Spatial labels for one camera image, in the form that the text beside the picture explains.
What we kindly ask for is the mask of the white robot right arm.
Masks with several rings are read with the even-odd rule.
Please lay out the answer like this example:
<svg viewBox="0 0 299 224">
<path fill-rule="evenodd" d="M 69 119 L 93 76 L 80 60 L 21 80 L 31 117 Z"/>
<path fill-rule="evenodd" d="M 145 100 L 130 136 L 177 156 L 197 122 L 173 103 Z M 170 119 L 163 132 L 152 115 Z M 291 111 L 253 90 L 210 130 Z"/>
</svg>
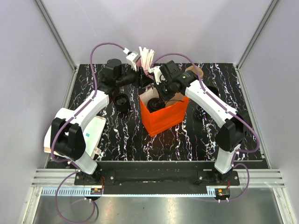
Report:
<svg viewBox="0 0 299 224">
<path fill-rule="evenodd" d="M 153 73 L 155 87 L 163 100 L 168 101 L 181 93 L 197 103 L 218 125 L 215 141 L 219 150 L 212 179 L 214 183 L 223 185 L 229 179 L 228 172 L 233 168 L 235 153 L 248 132 L 244 125 L 249 118 L 247 112 L 238 112 L 227 105 L 200 81 L 198 74 L 180 70 L 173 61 L 155 66 L 149 72 Z"/>
</svg>

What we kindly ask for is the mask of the orange paper bag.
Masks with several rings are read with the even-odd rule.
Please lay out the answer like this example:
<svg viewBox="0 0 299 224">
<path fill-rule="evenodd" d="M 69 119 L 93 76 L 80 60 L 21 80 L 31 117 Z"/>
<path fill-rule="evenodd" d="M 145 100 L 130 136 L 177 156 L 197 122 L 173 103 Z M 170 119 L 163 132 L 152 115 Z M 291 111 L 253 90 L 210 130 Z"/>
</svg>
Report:
<svg viewBox="0 0 299 224">
<path fill-rule="evenodd" d="M 165 108 L 150 112 L 147 108 L 149 100 L 158 97 L 156 88 L 150 88 L 139 96 L 142 124 L 151 137 L 181 123 L 189 104 L 188 97 L 176 93 Z"/>
</svg>

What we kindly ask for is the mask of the white napkin stack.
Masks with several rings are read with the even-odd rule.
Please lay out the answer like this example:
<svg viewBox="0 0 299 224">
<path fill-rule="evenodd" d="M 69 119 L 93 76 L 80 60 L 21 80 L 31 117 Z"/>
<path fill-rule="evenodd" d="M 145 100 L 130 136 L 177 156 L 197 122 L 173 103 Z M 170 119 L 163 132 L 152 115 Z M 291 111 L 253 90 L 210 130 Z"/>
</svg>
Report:
<svg viewBox="0 0 299 224">
<path fill-rule="evenodd" d="M 102 133 L 104 131 L 107 119 L 100 116 L 95 116 L 83 131 L 84 140 L 86 144 L 85 151 L 94 159 L 96 148 L 100 142 Z M 44 138 L 44 152 L 50 154 L 50 134 L 51 127 L 47 130 Z"/>
</svg>

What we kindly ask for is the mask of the pink straw holder cup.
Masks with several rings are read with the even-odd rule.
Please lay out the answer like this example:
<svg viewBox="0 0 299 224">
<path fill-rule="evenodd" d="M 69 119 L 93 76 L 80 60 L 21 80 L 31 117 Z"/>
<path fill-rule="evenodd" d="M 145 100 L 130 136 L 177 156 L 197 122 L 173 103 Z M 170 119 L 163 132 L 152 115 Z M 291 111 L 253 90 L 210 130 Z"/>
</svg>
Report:
<svg viewBox="0 0 299 224">
<path fill-rule="evenodd" d="M 152 63 L 152 61 L 150 59 L 146 58 L 145 60 L 143 60 L 142 58 L 140 58 L 136 65 L 139 69 L 143 70 L 145 75 L 148 75 L 149 74 L 148 69 L 150 68 L 151 63 Z"/>
</svg>

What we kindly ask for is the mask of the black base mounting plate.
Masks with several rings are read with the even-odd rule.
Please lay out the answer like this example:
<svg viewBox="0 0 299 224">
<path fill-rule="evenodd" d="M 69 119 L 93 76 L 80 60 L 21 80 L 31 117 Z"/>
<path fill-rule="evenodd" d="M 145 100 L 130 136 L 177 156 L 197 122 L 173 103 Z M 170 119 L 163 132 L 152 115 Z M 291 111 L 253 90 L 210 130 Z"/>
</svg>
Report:
<svg viewBox="0 0 299 224">
<path fill-rule="evenodd" d="M 75 185 L 154 188 L 240 186 L 237 171 L 221 175 L 208 161 L 102 161 L 92 175 L 77 174 Z"/>
</svg>

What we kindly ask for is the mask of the black coffee cup lid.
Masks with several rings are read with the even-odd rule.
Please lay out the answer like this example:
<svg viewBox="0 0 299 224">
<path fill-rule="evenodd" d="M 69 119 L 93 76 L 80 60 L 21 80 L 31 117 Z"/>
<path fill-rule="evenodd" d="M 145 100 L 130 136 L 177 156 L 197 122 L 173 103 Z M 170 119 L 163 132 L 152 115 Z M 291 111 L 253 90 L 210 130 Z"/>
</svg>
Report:
<svg viewBox="0 0 299 224">
<path fill-rule="evenodd" d="M 158 110 L 165 108 L 165 102 L 159 98 L 152 98 L 148 101 L 147 108 L 150 113 L 156 112 Z"/>
</svg>

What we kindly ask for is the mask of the brown cardboard cup carrier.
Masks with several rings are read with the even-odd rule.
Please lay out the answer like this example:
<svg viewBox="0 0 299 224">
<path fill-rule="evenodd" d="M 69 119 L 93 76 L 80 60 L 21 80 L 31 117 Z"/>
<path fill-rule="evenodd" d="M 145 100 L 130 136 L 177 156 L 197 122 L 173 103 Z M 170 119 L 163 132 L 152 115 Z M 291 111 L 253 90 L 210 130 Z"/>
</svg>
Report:
<svg viewBox="0 0 299 224">
<path fill-rule="evenodd" d="M 200 76 L 200 78 L 202 79 L 203 78 L 203 76 L 204 76 L 204 72 L 202 71 L 202 69 L 200 68 L 200 67 L 198 67 L 198 66 L 193 66 L 193 65 L 191 65 L 191 66 L 189 66 L 189 67 L 187 67 L 186 69 L 185 69 L 185 71 L 192 71 L 192 72 L 194 72 L 195 74 L 197 74 L 197 72 L 199 72 L 199 76 Z"/>
</svg>

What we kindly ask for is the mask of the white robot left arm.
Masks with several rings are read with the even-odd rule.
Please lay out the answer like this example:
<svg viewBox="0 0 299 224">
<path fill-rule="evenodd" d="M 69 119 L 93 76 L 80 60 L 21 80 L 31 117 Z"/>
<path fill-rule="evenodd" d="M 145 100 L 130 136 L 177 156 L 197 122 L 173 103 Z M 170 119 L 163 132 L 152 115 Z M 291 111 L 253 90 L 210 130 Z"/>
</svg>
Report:
<svg viewBox="0 0 299 224">
<path fill-rule="evenodd" d="M 58 153 L 63 157 L 61 162 L 71 162 L 85 173 L 84 178 L 89 184 L 97 184 L 101 173 L 96 170 L 97 162 L 85 150 L 83 132 L 99 111 L 113 102 L 121 87 L 132 84 L 142 88 L 144 79 L 148 79 L 148 74 L 141 65 L 135 69 L 131 65 L 124 68 L 119 59 L 108 60 L 89 97 L 76 110 L 69 110 L 69 115 L 53 119 L 50 126 L 51 157 Z"/>
</svg>

